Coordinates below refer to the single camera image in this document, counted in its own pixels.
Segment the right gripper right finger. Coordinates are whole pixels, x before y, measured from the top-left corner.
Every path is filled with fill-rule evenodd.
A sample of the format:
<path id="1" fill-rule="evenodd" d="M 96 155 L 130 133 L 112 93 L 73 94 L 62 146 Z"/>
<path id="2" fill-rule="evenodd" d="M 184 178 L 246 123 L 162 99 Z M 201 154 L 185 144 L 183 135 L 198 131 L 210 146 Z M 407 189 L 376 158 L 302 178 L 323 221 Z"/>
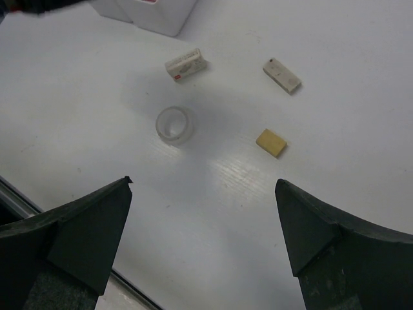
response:
<path id="1" fill-rule="evenodd" d="M 412 309 L 412 235 L 333 207 L 287 180 L 275 196 L 307 309 Z"/>

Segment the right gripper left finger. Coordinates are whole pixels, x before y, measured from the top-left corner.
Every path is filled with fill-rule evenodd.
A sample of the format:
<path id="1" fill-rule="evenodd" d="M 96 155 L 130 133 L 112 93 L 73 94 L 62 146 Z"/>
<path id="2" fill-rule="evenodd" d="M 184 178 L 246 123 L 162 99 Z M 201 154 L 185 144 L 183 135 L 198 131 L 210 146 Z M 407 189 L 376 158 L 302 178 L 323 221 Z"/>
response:
<path id="1" fill-rule="evenodd" d="M 132 202 L 120 178 L 34 212 L 1 186 L 1 308 L 94 309 L 105 292 Z"/>

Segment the small yellow eraser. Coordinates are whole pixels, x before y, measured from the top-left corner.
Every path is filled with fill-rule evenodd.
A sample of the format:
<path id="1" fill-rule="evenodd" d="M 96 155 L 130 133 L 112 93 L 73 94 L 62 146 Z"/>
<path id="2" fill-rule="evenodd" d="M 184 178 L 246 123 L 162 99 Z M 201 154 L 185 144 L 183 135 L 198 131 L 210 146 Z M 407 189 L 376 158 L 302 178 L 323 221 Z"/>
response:
<path id="1" fill-rule="evenodd" d="M 259 135 L 256 144 L 275 158 L 287 147 L 287 142 L 269 129 Z"/>

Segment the beige eraser block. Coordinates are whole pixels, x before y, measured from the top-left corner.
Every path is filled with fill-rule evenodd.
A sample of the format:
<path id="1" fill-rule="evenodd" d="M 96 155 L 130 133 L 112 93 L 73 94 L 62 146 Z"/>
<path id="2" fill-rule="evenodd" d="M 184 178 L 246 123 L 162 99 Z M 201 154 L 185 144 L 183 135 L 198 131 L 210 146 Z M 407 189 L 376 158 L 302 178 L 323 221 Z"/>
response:
<path id="1" fill-rule="evenodd" d="M 289 95 L 302 85 L 301 80 L 275 58 L 269 59 L 263 65 L 263 71 Z"/>

